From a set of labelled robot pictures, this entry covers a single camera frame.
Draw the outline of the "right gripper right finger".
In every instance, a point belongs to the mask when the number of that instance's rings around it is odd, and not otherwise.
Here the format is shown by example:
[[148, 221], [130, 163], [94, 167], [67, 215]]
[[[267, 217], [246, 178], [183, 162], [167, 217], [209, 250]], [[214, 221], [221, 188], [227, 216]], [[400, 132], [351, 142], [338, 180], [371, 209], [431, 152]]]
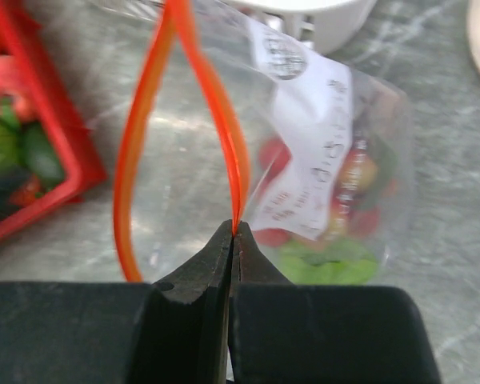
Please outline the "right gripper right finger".
[[291, 285], [290, 280], [260, 251], [247, 222], [239, 223], [230, 250], [230, 296], [235, 296], [241, 283]]

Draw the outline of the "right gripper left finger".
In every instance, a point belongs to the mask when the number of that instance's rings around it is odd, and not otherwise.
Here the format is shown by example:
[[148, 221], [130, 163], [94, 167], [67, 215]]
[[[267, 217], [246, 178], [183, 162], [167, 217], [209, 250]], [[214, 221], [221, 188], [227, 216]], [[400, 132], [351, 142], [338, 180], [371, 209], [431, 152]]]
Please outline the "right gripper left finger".
[[232, 220], [225, 220], [199, 252], [153, 287], [171, 302], [193, 304], [206, 294], [215, 278], [221, 282], [230, 272], [227, 264], [232, 241]]

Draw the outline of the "lychee bunch with leaves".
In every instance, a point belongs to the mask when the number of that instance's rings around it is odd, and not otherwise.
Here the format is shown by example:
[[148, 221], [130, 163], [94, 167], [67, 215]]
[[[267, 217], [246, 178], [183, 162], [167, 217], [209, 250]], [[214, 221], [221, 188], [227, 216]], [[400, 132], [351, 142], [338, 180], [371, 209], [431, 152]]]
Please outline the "lychee bunch with leaves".
[[380, 135], [368, 134], [341, 158], [338, 171], [328, 162], [313, 166], [313, 186], [281, 138], [273, 135], [258, 149], [263, 173], [248, 223], [262, 252], [293, 283], [363, 284], [388, 257], [398, 156]]

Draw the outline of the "clear orange zip top bag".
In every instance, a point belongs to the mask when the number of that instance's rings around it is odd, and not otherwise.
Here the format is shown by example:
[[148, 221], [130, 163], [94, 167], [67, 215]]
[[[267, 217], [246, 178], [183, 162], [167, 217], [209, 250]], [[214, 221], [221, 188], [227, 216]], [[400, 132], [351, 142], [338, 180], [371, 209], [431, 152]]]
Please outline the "clear orange zip top bag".
[[396, 227], [384, 237], [388, 259], [413, 186], [404, 93], [325, 58], [220, 1], [168, 1], [162, 8], [118, 154], [113, 223], [125, 278], [142, 280], [132, 244], [131, 206], [148, 121], [175, 43], [180, 44], [212, 117], [226, 168], [220, 179], [229, 183], [233, 224], [248, 223], [252, 215], [253, 191], [263, 173], [257, 152], [269, 137], [281, 138], [295, 155], [301, 176], [318, 186], [310, 173], [313, 166], [328, 162], [338, 171], [341, 156], [354, 140], [378, 134], [398, 156], [396, 173], [401, 183], [396, 202], [390, 204]]

